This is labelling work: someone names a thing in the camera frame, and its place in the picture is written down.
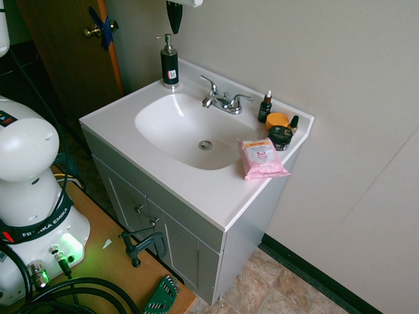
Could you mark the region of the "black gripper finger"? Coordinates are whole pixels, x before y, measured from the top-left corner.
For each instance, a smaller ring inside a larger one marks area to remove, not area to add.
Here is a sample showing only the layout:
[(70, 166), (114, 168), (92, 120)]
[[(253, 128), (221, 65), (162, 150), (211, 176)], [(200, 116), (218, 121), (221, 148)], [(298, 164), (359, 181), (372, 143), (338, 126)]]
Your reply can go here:
[(175, 33), (175, 3), (171, 1), (166, 1), (166, 10), (167, 10), (170, 26), (172, 29), (172, 33)]
[(174, 23), (173, 23), (173, 33), (178, 34), (179, 28), (181, 25), (181, 19), (183, 15), (183, 5), (175, 3), (174, 5)]

